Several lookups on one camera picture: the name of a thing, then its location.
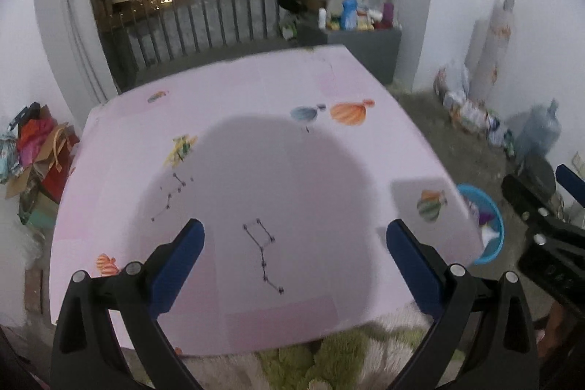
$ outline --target white bottle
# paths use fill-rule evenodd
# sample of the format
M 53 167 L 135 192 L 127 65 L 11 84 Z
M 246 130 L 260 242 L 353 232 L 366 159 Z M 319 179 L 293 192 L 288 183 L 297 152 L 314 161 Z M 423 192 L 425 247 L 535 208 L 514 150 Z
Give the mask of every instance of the white bottle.
M 327 28 L 327 9 L 321 7 L 319 9 L 319 29 L 325 30 Z

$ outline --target drawn constellation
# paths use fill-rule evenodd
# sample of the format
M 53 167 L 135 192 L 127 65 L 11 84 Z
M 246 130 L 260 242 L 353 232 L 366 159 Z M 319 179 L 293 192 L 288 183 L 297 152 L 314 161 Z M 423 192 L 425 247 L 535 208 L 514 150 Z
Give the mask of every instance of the drawn constellation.
M 179 182 L 179 187 L 177 187 L 176 189 L 173 189 L 171 192 L 169 192 L 169 194 L 167 195 L 167 204 L 165 206 L 165 208 L 163 210 L 161 210 L 160 212 L 157 213 L 157 215 L 155 215 L 154 217 L 151 218 L 151 221 L 154 221 L 156 218 L 159 217 L 159 215 L 161 215 L 165 210 L 168 210 L 171 208 L 171 198 L 173 198 L 173 194 L 175 193 L 181 193 L 181 190 L 183 187 L 186 187 L 186 182 L 183 182 L 181 179 L 179 179 L 179 177 L 177 176 L 176 173 L 173 172 L 173 177 L 178 180 Z
M 260 242 L 262 242 L 261 239 L 259 239 L 260 241 L 256 240 L 254 238 L 254 235 L 251 234 L 250 230 L 251 228 L 256 228 L 257 227 L 261 228 L 260 231 L 260 235 L 264 236 L 264 234 L 267 235 L 268 237 L 268 241 L 266 241 L 265 243 L 260 244 Z M 279 292 L 279 294 L 283 294 L 284 293 L 284 288 L 275 285 L 273 282 L 270 281 L 270 279 L 268 279 L 268 275 L 266 274 L 266 261 L 264 259 L 264 249 L 270 245 L 271 243 L 274 243 L 274 241 L 276 240 L 270 233 L 268 233 L 268 230 L 264 227 L 264 225 L 262 225 L 262 222 L 260 221 L 260 219 L 256 219 L 253 222 L 250 223 L 245 223 L 244 224 L 244 231 L 248 234 L 248 236 L 252 239 L 252 241 L 256 244 L 256 246 L 260 249 L 260 260 L 261 260 L 261 264 L 262 264 L 262 279 L 265 283 L 268 283 L 270 286 L 272 286 L 276 291 Z

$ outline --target plastic bottle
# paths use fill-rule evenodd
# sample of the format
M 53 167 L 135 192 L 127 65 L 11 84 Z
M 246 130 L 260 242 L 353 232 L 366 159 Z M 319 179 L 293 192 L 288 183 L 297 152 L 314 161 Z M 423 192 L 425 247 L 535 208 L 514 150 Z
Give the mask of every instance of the plastic bottle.
M 325 30 L 327 28 L 327 9 L 321 7 L 319 9 L 319 29 Z
M 526 121 L 522 133 L 514 142 L 516 162 L 520 163 L 526 154 L 536 152 L 545 157 L 561 135 L 561 124 L 556 118 L 559 104 L 552 100 L 551 105 L 535 106 Z
M 341 30 L 355 30 L 358 28 L 358 0 L 343 1 L 341 13 Z

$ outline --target red gift bag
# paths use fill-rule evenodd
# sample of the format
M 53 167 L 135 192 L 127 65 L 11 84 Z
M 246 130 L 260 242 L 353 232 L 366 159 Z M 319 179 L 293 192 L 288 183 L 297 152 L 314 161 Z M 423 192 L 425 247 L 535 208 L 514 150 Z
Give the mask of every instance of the red gift bag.
M 41 184 L 50 197 L 57 203 L 65 189 L 71 168 L 71 149 L 79 143 L 79 138 L 73 133 L 67 135 L 65 126 L 60 127 L 53 139 L 52 159 L 49 162 L 49 171 Z

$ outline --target balcony railing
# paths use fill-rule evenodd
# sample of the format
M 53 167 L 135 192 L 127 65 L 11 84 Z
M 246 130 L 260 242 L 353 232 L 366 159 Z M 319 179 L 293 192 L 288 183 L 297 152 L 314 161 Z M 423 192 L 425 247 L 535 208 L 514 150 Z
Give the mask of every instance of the balcony railing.
M 135 72 L 210 49 L 277 38 L 283 15 L 277 0 L 147 0 L 121 9 L 101 1 L 94 7 L 102 38 L 111 40 L 110 57 Z

